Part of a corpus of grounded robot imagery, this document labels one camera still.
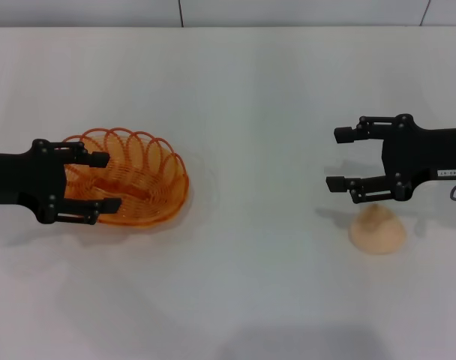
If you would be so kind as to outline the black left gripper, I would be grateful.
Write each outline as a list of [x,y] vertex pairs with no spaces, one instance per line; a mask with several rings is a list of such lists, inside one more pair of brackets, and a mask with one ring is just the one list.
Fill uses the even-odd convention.
[[84,142],[56,142],[36,139],[22,154],[0,153],[0,205],[18,205],[31,210],[42,224],[97,223],[100,215],[113,215],[120,198],[64,199],[65,164],[105,168],[110,155],[90,153]]

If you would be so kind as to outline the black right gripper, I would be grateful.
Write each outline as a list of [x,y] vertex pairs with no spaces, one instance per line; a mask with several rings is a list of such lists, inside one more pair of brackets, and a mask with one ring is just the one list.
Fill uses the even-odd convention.
[[407,201],[421,184],[456,180],[456,128],[428,130],[410,114],[361,116],[355,127],[337,127],[338,144],[383,140],[385,175],[370,178],[328,176],[332,193],[349,193],[355,204],[383,200]]

